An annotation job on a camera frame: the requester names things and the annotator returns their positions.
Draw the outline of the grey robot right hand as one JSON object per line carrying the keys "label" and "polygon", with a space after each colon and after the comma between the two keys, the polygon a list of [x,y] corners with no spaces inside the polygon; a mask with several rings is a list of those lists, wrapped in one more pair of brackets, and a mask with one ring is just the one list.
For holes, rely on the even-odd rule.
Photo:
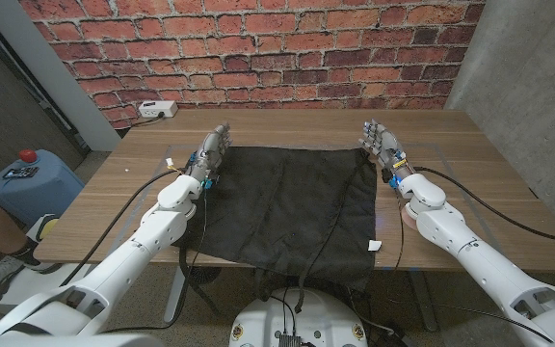
{"label": "grey robot right hand", "polygon": [[384,125],[375,120],[366,121],[359,143],[380,163],[384,183],[398,186],[404,178],[414,174],[402,145]]}

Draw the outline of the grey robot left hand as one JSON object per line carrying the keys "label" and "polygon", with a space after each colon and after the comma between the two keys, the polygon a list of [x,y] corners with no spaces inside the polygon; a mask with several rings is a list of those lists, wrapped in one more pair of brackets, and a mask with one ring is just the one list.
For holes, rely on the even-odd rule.
{"label": "grey robot left hand", "polygon": [[230,125],[222,123],[209,132],[195,152],[194,159],[186,174],[202,182],[217,176],[226,150],[232,144],[230,139]]}

